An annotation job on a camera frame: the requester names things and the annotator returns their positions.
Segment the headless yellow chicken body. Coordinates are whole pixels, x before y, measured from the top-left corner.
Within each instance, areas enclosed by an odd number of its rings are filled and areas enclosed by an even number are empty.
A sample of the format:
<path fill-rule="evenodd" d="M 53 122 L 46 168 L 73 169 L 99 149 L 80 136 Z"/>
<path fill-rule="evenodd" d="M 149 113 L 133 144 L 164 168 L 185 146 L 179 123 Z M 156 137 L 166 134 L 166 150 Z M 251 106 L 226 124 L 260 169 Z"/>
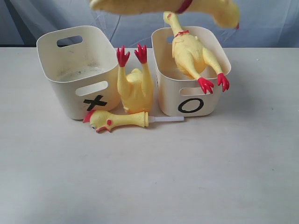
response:
<path fill-rule="evenodd" d="M 122 46 L 116 51 L 118 60 L 117 90 L 121 97 L 124 111 L 129 114 L 150 112 L 153 105 L 154 82 L 147 60 L 147 46 L 137 45 L 134 51 L 142 69 L 135 68 L 126 74 L 126 64 L 130 52 Z"/>

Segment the detached chicken head with squeaker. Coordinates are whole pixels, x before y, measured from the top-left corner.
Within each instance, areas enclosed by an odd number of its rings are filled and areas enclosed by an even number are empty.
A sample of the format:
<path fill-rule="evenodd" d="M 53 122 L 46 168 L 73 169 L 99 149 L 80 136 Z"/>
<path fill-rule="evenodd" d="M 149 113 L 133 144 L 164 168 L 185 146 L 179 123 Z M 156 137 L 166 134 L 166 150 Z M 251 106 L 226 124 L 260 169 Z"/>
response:
<path fill-rule="evenodd" d="M 148 127 L 149 123 L 154 122 L 178 122 L 184 120 L 185 118 L 182 116 L 157 117 L 150 116 L 148 112 L 117 115 L 103 110 L 91 110 L 83 118 L 83 123 L 89 123 L 89 126 L 99 133 L 102 130 L 111 132 L 113 128 L 118 126 Z"/>

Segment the whole yellow rubber chicken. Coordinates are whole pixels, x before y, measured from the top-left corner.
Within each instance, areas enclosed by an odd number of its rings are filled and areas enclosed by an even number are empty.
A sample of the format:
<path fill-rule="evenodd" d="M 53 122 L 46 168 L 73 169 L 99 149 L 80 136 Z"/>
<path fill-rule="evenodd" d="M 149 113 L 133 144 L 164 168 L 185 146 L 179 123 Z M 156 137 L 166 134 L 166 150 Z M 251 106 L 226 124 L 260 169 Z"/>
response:
<path fill-rule="evenodd" d="M 199 12 L 212 16 L 220 27 L 234 29 L 239 28 L 241 19 L 240 9 L 232 0 L 91 0 L 89 6 L 118 15 Z"/>

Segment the cream bin marked O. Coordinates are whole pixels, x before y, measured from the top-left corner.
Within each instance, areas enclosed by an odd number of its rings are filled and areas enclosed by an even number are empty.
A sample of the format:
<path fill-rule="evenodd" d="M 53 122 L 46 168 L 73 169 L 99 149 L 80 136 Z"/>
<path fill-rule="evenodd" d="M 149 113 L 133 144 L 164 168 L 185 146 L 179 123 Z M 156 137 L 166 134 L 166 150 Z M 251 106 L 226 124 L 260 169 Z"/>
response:
<path fill-rule="evenodd" d="M 213 83 L 212 93 L 204 93 L 199 83 L 192 77 L 187 77 L 177 68 L 171 53 L 173 31 L 171 28 L 161 28 L 151 35 L 157 94 L 161 111 L 168 116 L 196 117 L 213 112 L 220 99 L 223 88 L 229 85 L 226 75 L 231 70 L 231 64 L 215 35 L 208 29 L 196 26 L 185 26 L 190 34 L 199 40 L 216 57 L 222 71 L 214 71 L 207 66 L 201 76 Z"/>

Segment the cream bin marked X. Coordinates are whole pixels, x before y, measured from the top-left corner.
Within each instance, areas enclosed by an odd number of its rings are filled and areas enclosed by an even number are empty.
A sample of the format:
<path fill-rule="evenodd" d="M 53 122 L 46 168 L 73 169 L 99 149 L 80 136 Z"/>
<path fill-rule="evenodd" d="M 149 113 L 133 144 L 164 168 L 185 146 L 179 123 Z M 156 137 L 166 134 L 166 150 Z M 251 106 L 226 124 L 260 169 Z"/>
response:
<path fill-rule="evenodd" d="M 49 32 L 38 38 L 36 47 L 42 70 L 69 118 L 81 120 L 91 110 L 118 106 L 116 51 L 98 27 Z"/>

